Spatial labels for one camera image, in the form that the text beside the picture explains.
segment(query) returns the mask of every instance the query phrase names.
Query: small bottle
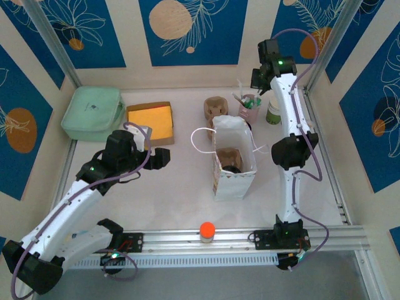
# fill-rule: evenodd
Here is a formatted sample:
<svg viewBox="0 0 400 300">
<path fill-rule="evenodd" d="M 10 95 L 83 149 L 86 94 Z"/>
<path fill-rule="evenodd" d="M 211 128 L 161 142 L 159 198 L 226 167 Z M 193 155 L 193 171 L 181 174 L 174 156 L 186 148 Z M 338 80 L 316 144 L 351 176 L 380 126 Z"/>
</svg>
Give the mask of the small bottle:
<svg viewBox="0 0 400 300">
<path fill-rule="evenodd" d="M 215 226 L 211 222 L 204 222 L 200 226 L 200 240 L 203 243 L 210 243 L 214 239 Z"/>
</svg>

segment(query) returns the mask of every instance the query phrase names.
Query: brown object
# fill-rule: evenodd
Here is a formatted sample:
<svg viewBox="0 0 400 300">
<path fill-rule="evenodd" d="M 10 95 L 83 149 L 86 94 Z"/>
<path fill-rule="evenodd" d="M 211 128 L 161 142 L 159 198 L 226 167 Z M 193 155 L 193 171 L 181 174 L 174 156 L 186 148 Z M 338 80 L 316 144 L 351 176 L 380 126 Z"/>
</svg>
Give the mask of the brown object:
<svg viewBox="0 0 400 300">
<path fill-rule="evenodd" d="M 228 114 L 228 102 L 225 98 L 215 96 L 204 101 L 204 117 L 207 119 L 207 128 L 213 128 L 213 118 Z M 211 140 L 213 132 L 207 130 L 207 137 Z"/>
<path fill-rule="evenodd" d="M 169 101 L 162 101 L 162 102 L 152 102 L 152 103 L 142 103 L 142 104 L 135 104 L 126 107 L 126 119 L 129 120 L 129 112 L 130 111 L 140 111 L 142 109 L 150 109 L 150 108 L 159 108 L 161 106 L 169 106 L 171 107 L 171 103 Z M 173 145 L 175 143 L 174 136 L 165 138 L 165 139 L 152 139 L 151 146 L 158 147 L 158 146 L 165 146 L 165 145 Z"/>
<path fill-rule="evenodd" d="M 231 147 L 217 149 L 217 156 L 222 168 L 226 166 L 234 166 L 241 170 L 243 161 L 238 149 Z"/>
</svg>

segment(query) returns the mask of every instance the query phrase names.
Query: metal frame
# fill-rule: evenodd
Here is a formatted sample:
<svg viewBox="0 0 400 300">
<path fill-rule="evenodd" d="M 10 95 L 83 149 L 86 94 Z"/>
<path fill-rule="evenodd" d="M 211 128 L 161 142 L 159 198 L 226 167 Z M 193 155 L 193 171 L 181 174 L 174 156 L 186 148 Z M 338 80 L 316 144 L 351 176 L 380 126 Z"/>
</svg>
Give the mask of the metal frame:
<svg viewBox="0 0 400 300">
<path fill-rule="evenodd" d="M 316 67 L 311 74 L 310 80 L 307 83 L 307 91 L 313 89 L 317 83 L 320 75 L 324 72 L 328 62 L 334 54 L 337 46 L 339 45 L 341 38 L 346 32 L 355 12 L 362 3 L 363 0 L 347 1 L 345 7 L 340 14 L 334 29 L 332 30 L 331 36 L 328 39 L 322 55 L 319 57 L 316 63 Z M 57 63 L 64 71 L 66 76 L 71 80 L 72 84 L 77 88 L 81 86 L 80 79 L 75 72 L 74 66 L 69 59 L 63 45 L 59 41 L 54 29 L 51 27 L 50 22 L 47 20 L 40 5 L 35 0 L 21 0 L 28 16 L 32 19 L 34 25 L 39 31 L 40 35 L 44 39 L 44 42 L 56 58 Z M 329 154 L 326 149 L 323 135 L 319 130 L 319 122 L 313 109 L 313 105 L 308 98 L 308 93 L 304 94 L 306 106 L 308 108 L 311 119 L 316 123 L 316 131 L 320 134 L 320 148 L 322 157 L 327 169 L 329 180 L 331 182 L 332 190 L 334 192 L 338 209 L 341 210 L 343 221 L 345 224 L 352 224 L 348 214 L 346 203 L 344 202 L 343 193 L 339 186 L 338 180 L 336 179 L 333 167 L 329 160 Z M 59 180 L 57 192 L 53 199 L 51 209 L 61 200 L 64 192 L 65 185 L 68 178 L 69 169 L 71 167 L 74 150 L 76 147 L 76 141 L 71 141 L 69 145 L 69 151 L 67 154 L 64 169 Z M 220 229 L 217 230 L 214 241 L 210 244 L 204 244 L 200 242 L 197 230 L 183 230 L 183 231 L 144 231 L 144 244 L 143 254 L 135 254 L 133 257 L 136 259 L 146 258 L 146 262 L 154 262 L 153 259 L 160 257 L 171 257 L 174 255 L 178 258 L 194 256 L 195 258 L 204 257 L 208 258 L 219 255 L 230 255 L 235 254 L 239 258 L 252 259 L 255 254 L 276 254 L 280 252 L 288 252 L 288 249 L 282 249 L 279 251 L 256 251 L 254 244 L 248 241 L 248 236 L 255 229 Z M 342 251 L 342 250 L 354 250 L 359 263 L 359 267 L 364 278 L 364 282 L 369 294 L 369 297 L 373 300 L 378 299 L 391 299 L 390 295 L 385 291 L 382 277 L 376 266 L 376 262 L 373 258 L 371 251 L 369 250 L 369 244 L 365 232 L 362 226 L 329 226 L 331 236 L 327 244 L 321 249 L 322 251 Z M 325 232 L 319 227 L 308 228 L 309 236 L 311 238 L 312 249 L 315 249 L 316 245 L 322 242 L 325 237 Z M 88 259 L 98 260 L 98 254 L 93 254 Z M 217 266 L 215 261 L 211 261 L 211 265 Z M 26 291 L 27 286 L 23 284 L 20 291 Z"/>
<path fill-rule="evenodd" d="M 348 30 L 348 27 L 351 24 L 354 15 L 356 14 L 361 3 L 363 2 L 363 0 L 344 0 L 344 1 L 346 1 L 346 3 L 343 7 L 343 10 L 341 11 L 339 17 L 337 18 L 337 21 L 333 26 L 331 34 L 329 35 L 329 38 L 326 41 L 326 44 L 324 45 L 322 53 L 316 61 L 316 65 L 314 70 L 312 71 L 311 77 L 308 83 L 306 84 L 306 87 L 309 91 L 311 91 L 315 87 L 319 77 L 325 71 L 326 66 L 330 62 L 344 34 Z"/>
<path fill-rule="evenodd" d="M 344 202 L 344 196 L 342 189 L 339 185 L 338 179 L 335 175 L 334 169 L 331 164 L 331 160 L 329 159 L 328 149 L 326 148 L 324 134 L 321 132 L 319 128 L 319 119 L 314 112 L 314 106 L 309 98 L 309 92 L 306 89 L 303 89 L 303 98 L 304 102 L 306 103 L 306 107 L 309 113 L 311 120 L 314 122 L 314 130 L 318 133 L 319 136 L 319 148 L 321 150 L 322 158 L 324 161 L 324 165 L 326 168 L 326 172 L 331 183 L 332 191 L 335 196 L 335 200 L 337 203 L 337 208 L 340 210 L 340 214 L 342 216 L 343 224 L 352 225 L 353 222 L 351 221 L 350 215 L 348 213 L 348 207 Z"/>
<path fill-rule="evenodd" d="M 71 80 L 75 88 L 82 86 L 81 80 L 75 72 L 74 65 L 72 64 L 64 46 L 61 44 L 57 34 L 54 32 L 49 20 L 47 19 L 40 4 L 35 0 L 21 0 L 22 5 L 31 18 L 37 31 L 43 38 L 46 46 L 51 51 L 51 54 L 56 59 L 64 74 Z"/>
</svg>

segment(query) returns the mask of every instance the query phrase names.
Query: orange cap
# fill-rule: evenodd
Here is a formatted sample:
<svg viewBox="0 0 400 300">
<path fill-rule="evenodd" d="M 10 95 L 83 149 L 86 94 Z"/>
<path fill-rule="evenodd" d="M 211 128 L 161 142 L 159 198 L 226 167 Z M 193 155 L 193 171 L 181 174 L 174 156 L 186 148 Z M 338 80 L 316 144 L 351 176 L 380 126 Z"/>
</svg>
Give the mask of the orange cap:
<svg viewBox="0 0 400 300">
<path fill-rule="evenodd" d="M 215 235 L 215 226 L 211 222 L 204 222 L 200 226 L 200 235 L 204 239 L 211 239 Z"/>
</svg>

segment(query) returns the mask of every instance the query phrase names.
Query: orange circle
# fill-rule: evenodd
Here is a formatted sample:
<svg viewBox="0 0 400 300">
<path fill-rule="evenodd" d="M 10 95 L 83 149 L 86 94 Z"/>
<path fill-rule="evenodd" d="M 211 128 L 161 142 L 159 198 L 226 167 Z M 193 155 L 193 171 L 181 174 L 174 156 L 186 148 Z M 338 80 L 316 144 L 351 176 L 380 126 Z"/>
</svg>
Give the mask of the orange circle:
<svg viewBox="0 0 400 300">
<path fill-rule="evenodd" d="M 84 48 L 83 42 L 79 39 L 70 39 L 69 46 L 76 51 L 83 50 L 83 48 Z"/>
<path fill-rule="evenodd" d="M 323 49 L 331 31 L 332 28 L 323 27 L 311 34 L 317 41 L 319 52 Z M 307 36 L 300 45 L 300 55 L 306 59 L 313 59 L 315 56 L 314 42 L 309 36 Z"/>
<path fill-rule="evenodd" d="M 200 226 L 200 235 L 204 239 L 211 239 L 215 235 L 215 226 L 211 222 L 204 222 Z"/>
<path fill-rule="evenodd" d="M 35 146 L 38 128 L 34 116 L 24 108 L 14 108 L 7 114 L 6 136 L 10 146 L 19 153 L 29 153 Z"/>
<path fill-rule="evenodd" d="M 372 133 L 379 137 L 385 133 L 385 122 L 381 119 L 375 120 L 372 124 Z"/>
</svg>

